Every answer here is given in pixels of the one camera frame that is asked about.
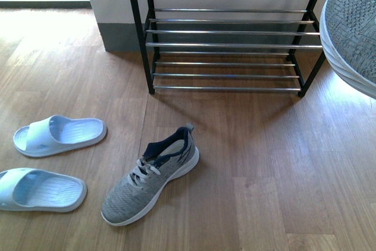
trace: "wooden floor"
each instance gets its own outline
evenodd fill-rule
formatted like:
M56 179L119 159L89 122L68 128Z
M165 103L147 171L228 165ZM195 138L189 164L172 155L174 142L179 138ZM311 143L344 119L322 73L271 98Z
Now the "wooden floor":
M300 54L306 72L316 55ZM376 250L376 103L327 63L300 99L147 92L140 55L105 52L91 10L0 9L0 171L86 181L70 213L0 212L1 251ZM60 114L106 121L104 140L32 159L21 126ZM100 215L147 143L191 122L200 162L125 227Z

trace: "shoe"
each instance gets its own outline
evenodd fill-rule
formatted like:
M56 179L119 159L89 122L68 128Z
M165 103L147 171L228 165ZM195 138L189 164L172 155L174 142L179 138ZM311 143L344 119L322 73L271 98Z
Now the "shoe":
M0 210L70 212L86 196L86 183L73 176L32 168L0 173Z
M326 0L320 39L339 77L376 99L376 0Z
M18 129L13 142L26 156L46 157L96 144L106 132L106 124L99 119L54 115Z
M167 182L185 175L199 161L199 150L187 124L167 139L149 143L137 166L108 194L102 217L112 226L125 226L147 214Z

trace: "shoe insole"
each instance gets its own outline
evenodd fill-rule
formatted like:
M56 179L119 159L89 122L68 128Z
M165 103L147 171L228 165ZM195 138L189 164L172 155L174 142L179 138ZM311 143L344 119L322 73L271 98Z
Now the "shoe insole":
M32 172L19 181L13 197L21 205L59 208L74 204L82 192L79 183L64 176Z

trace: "sandal strap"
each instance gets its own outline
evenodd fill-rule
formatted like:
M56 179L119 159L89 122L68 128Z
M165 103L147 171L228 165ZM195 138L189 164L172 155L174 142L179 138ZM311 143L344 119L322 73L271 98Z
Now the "sandal strap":
M50 122L54 116L39 122L31 123L28 130L28 141L26 143L27 150L38 150L41 147L51 147L60 144L50 131Z
M8 170L0 179L0 205L1 206L24 206L14 201L13 193L19 183L27 174L36 169L17 168Z

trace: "white rubber sole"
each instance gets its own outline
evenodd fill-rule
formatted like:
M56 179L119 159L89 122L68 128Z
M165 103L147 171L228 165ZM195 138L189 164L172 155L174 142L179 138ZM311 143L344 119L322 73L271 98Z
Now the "white rubber sole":
M349 66L348 63L346 63L343 57L335 49L329 37L325 21L325 10L327 2L328 1L325 2L323 11L321 12L320 39L323 45L325 56L330 66L334 69L336 74L347 84L349 84L356 90L376 99L376 83L373 83L361 76L357 71Z
M103 213L101 212L100 214L102 215L102 218L106 221L106 223L108 223L109 225L112 225L112 226L126 226L126 225L129 225L130 223L133 223L133 222L141 219L142 217L144 217L144 215L146 215L154 207L155 203L158 200L159 195L161 194L163 188L165 188L166 184L169 181L171 181L173 179L177 179L177 178L187 174L188 172L190 172L197 165L199 159L200 159L200 153L199 153L198 148L195 147L193 157L185 165L183 165L179 170L177 170L174 174L172 174L168 178L168 180L163 184L163 186L158 190L157 194L155 194L155 196L149 202L149 204L147 204L145 206L145 208L143 208L138 214L134 215L132 218L130 218L130 219L124 221L124 222L121 222L121 223L111 223L111 222L109 222L108 220L105 219L105 217L103 216Z

